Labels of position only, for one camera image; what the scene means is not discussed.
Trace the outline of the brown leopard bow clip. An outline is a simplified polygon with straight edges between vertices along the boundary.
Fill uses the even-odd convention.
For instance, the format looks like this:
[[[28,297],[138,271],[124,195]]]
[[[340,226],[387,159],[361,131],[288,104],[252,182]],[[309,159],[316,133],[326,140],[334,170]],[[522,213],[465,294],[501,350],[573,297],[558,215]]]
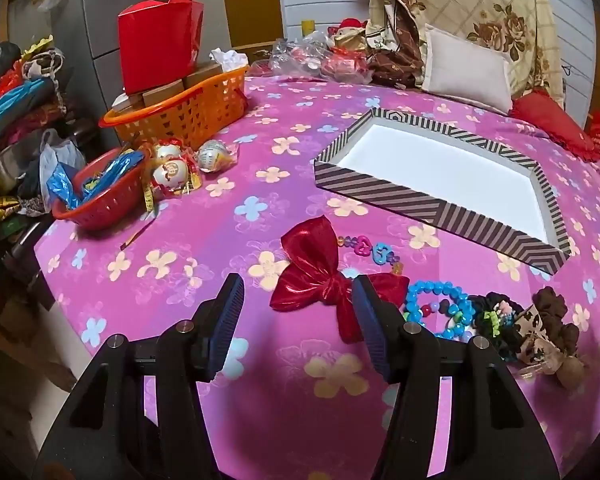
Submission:
[[[515,318],[520,377],[554,376],[567,390],[580,387],[585,376],[585,365],[577,356],[580,330],[564,322],[567,312],[564,297],[545,286],[532,296],[532,305]]]

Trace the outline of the black crochet scrunchie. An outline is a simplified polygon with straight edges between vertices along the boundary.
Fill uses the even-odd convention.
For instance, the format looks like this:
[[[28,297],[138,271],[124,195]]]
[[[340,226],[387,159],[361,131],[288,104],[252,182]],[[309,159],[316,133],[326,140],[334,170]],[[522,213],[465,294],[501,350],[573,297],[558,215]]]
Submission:
[[[505,362],[516,361],[521,339],[515,321],[524,309],[499,292],[470,295],[468,300],[475,310],[472,326],[477,334],[486,338]]]

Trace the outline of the red shiny bow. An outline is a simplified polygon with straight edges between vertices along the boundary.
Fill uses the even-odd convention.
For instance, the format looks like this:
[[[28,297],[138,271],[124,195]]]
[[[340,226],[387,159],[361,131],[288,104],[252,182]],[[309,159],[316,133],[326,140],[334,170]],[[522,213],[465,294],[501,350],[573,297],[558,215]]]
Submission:
[[[329,220],[321,216],[303,221],[280,241],[289,264],[272,292],[271,308],[292,312],[316,302],[334,307],[342,341],[362,341],[363,333],[351,301],[353,281],[338,270],[337,237]]]

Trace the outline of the pink floral bedsheet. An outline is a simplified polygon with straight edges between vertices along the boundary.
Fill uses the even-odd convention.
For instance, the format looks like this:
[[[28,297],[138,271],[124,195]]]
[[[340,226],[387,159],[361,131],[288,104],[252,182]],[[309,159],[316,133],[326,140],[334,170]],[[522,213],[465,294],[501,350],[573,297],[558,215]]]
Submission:
[[[288,259],[280,239],[296,224],[327,218],[339,236],[386,244],[412,280],[449,282],[468,294],[500,292],[528,306],[544,286],[568,306],[585,365],[573,391],[553,377],[521,389],[561,471],[600,431],[600,162],[589,164],[525,122],[416,92],[332,82],[252,78],[250,112],[221,136],[237,164],[155,217],[125,221],[102,238],[70,222],[52,225],[35,255],[56,304],[85,347],[122,333],[162,333],[213,297],[232,272],[245,304],[226,364],[199,387],[214,455],[238,479],[366,479],[396,400],[366,349],[339,337],[336,310],[292,313],[270,298]],[[565,219],[571,258],[546,275],[488,248],[316,187],[324,146],[376,107],[445,122],[536,160]]]

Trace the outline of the striped shallow box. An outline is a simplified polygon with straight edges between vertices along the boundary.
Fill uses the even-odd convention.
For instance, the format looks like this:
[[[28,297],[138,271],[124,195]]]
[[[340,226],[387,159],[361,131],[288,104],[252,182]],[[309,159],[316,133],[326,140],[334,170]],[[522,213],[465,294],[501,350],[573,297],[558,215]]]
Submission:
[[[318,188],[557,273],[571,256],[541,165],[432,118],[373,108],[313,161]]]

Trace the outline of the red plastic basket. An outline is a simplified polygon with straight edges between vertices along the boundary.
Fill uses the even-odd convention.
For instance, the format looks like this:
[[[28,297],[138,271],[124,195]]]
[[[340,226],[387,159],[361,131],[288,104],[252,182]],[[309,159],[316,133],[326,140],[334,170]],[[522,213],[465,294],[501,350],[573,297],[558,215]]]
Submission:
[[[84,183],[101,174],[121,153],[121,148],[114,148],[78,171],[71,179],[73,191],[82,192]],[[145,166],[146,162],[141,160],[108,188],[74,209],[67,209],[62,200],[55,198],[51,209],[53,217],[73,222],[84,231],[112,228],[142,201]]]

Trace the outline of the red white round ornament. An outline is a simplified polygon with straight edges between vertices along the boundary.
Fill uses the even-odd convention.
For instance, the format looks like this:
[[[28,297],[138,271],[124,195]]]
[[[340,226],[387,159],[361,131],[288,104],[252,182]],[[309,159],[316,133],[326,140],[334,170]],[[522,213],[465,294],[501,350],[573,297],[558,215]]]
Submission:
[[[176,139],[152,144],[149,184],[157,200],[187,195],[201,188],[194,152]]]

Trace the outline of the silver wrapped ball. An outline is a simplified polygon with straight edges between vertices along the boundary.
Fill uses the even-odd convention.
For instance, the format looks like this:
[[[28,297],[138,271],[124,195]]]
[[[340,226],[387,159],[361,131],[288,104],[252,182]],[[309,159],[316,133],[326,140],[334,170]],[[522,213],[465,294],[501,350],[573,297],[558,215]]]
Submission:
[[[206,174],[215,174],[230,169],[238,161],[238,145],[220,140],[204,142],[196,151],[198,168]]]

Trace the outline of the red cushion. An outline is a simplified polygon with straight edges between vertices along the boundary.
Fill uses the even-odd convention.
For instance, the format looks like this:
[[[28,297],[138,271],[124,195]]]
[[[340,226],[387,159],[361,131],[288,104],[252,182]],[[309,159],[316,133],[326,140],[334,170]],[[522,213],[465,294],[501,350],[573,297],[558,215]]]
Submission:
[[[509,115],[540,128],[550,140],[586,162],[600,159],[593,140],[545,91],[535,89],[513,99]]]

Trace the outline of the orange plastic basket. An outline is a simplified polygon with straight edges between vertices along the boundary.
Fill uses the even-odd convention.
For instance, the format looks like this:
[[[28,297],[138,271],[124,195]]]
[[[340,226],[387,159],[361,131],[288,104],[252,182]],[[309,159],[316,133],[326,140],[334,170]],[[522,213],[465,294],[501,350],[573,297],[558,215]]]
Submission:
[[[113,128],[122,143],[134,148],[145,142],[176,139],[196,150],[247,113],[247,70],[245,66],[215,75],[141,110],[108,110],[99,119],[99,127]]]

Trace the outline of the white pillow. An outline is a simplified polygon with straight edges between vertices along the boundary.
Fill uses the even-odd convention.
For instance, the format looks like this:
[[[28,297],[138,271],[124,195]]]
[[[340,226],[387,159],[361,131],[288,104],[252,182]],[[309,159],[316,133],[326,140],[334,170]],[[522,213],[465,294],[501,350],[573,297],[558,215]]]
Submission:
[[[427,24],[422,91],[507,115],[513,107],[509,62],[498,51]]]

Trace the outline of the red gift bag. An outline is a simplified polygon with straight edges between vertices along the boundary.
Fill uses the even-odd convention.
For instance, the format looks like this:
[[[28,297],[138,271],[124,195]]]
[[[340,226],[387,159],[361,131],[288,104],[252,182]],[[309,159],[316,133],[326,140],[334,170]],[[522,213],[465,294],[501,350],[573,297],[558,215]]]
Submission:
[[[134,94],[183,79],[197,68],[204,4],[144,0],[118,15],[122,84]]]

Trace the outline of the grey refrigerator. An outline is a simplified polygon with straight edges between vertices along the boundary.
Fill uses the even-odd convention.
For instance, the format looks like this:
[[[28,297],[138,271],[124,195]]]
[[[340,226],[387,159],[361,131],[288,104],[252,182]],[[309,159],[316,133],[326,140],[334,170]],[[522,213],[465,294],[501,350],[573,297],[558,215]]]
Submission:
[[[94,119],[122,92],[183,78],[230,44],[223,0],[58,0],[50,24],[67,96]]]

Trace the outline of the clear plastic bag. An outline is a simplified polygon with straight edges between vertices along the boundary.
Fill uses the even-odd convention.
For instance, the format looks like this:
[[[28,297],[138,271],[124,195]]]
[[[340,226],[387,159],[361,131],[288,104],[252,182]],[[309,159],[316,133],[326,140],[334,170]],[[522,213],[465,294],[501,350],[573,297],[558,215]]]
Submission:
[[[301,39],[279,39],[271,50],[268,68],[274,75],[369,84],[373,73],[366,54],[333,46],[324,32]]]

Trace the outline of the floral beige quilt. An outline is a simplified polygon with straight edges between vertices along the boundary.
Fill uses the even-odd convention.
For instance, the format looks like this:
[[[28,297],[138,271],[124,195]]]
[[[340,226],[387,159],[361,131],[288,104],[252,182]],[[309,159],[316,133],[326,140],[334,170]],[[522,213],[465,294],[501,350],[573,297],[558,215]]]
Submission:
[[[503,53],[513,96],[541,89],[564,102],[550,0],[370,0],[365,40],[375,82],[400,89],[422,84],[428,25]]]

